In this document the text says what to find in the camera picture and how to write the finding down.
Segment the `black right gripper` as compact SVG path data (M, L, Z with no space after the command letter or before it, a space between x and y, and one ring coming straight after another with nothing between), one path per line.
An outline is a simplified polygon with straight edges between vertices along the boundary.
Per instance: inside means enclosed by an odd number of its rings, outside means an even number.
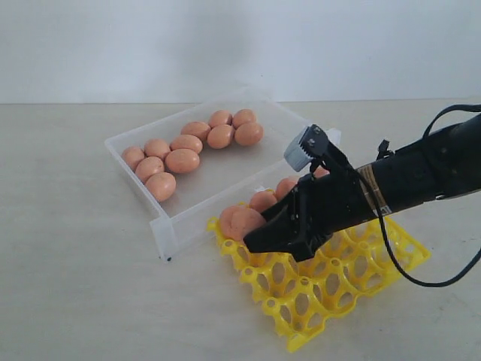
M288 253L301 262L314 257L312 241L326 241L339 230L393 211L374 182L370 165L353 169L346 180L333 175L303 177L261 212L267 223L247 233L244 244L250 253Z

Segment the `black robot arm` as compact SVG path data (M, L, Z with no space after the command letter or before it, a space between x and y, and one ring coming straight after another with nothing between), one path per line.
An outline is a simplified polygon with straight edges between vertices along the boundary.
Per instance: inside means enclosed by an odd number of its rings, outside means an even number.
M437 130L354 169L327 134L313 124L287 147L299 171L323 165L328 174L301 177L280 202L262 212L266 223L244 237L251 253L281 252L296 261L314 256L336 232L480 189L480 117Z

